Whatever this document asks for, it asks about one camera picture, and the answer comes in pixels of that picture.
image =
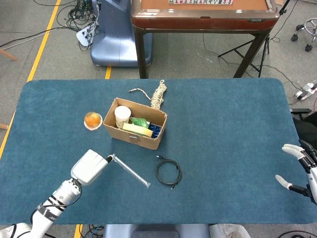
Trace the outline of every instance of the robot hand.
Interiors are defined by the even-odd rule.
[[[297,145],[285,144],[282,150],[297,158],[304,168],[308,183],[307,188],[293,185],[287,182],[280,175],[276,175],[276,180],[288,190],[300,193],[306,197],[310,197],[311,201],[316,204],[317,201],[317,151],[307,142],[299,140],[301,147]]]
[[[106,159],[93,150],[88,150],[71,169],[71,179],[61,186],[31,215],[32,229],[25,223],[14,224],[0,230],[0,238],[42,238],[62,212],[74,204],[82,194],[81,186],[90,185],[113,160]]]

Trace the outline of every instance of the sponge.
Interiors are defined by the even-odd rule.
[[[129,123],[123,124],[123,130],[129,131],[132,133],[136,133],[138,135],[147,136],[147,137],[151,137],[152,133],[153,133],[153,131],[151,131],[145,127],[142,127],[139,125],[134,125],[134,124],[129,124]]]

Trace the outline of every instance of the table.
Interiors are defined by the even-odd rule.
[[[133,0],[131,20],[140,78],[147,78],[143,35],[150,32],[252,34],[255,38],[234,75],[242,77],[278,19],[274,0],[234,0],[232,5]]]
[[[316,206],[284,189],[275,174],[305,185],[298,161],[284,153],[296,134],[276,79],[170,79],[168,114],[157,151],[112,139],[104,126],[84,127],[86,112],[105,116],[120,97],[149,105],[158,80],[40,80],[27,83],[0,161],[0,224],[29,222],[31,212],[70,178],[88,150],[116,153],[151,183],[146,189],[110,163],[58,219],[62,224],[310,223]],[[183,171],[171,190],[155,176],[156,155]],[[162,168],[163,179],[176,176]]]

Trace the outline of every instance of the chair wheel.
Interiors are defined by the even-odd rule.
[[[297,41],[298,40],[298,35],[294,34],[291,38],[291,41]]]
[[[300,29],[302,29],[304,27],[304,25],[297,25],[296,26],[296,30],[299,31]]]
[[[305,51],[306,52],[309,52],[309,51],[311,51],[313,49],[313,46],[312,45],[306,45],[306,47],[305,47]]]

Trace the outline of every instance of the gray carpet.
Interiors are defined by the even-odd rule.
[[[41,3],[54,4],[53,0],[41,0]],[[291,0],[288,12],[279,20],[272,31],[278,31],[289,15],[295,0]],[[28,0],[0,1],[0,45],[12,39],[21,38],[46,29],[53,7],[39,6]],[[311,40],[305,33],[299,35],[297,42],[290,38],[295,32],[295,26],[304,20],[317,17],[317,4],[298,1],[298,4],[279,32],[280,43],[270,43],[270,55],[266,56],[265,64],[283,71],[292,81],[304,85],[315,80],[315,58],[317,50],[306,53],[305,45]],[[8,49],[7,51],[19,58],[12,62],[0,55],[0,122],[9,123],[15,110],[21,88],[27,80],[31,67],[43,37]],[[222,53],[251,39],[245,35],[205,35],[206,47],[213,52]],[[151,78],[182,78],[182,77],[231,77],[237,65],[227,64],[216,55],[207,53],[202,44],[201,34],[155,34],[154,59],[149,67]],[[229,62],[238,63],[241,59],[231,53],[225,56]],[[39,66],[34,76],[36,79],[94,79],[104,78],[106,68],[94,66],[89,52],[81,52],[75,38],[75,33],[69,30],[56,30],[50,33]],[[248,69],[251,76],[257,73]],[[277,70],[265,66],[263,76],[275,77],[282,82],[287,79]],[[111,79],[137,78],[136,68],[113,68]],[[285,83],[285,91],[292,97],[297,90]],[[313,108],[316,96],[292,105],[292,108]],[[4,131],[0,130],[0,142],[4,138]],[[277,237],[288,230],[305,230],[316,232],[316,224],[309,225],[245,225],[252,238]],[[72,238],[75,226],[53,226],[51,233],[58,238]]]

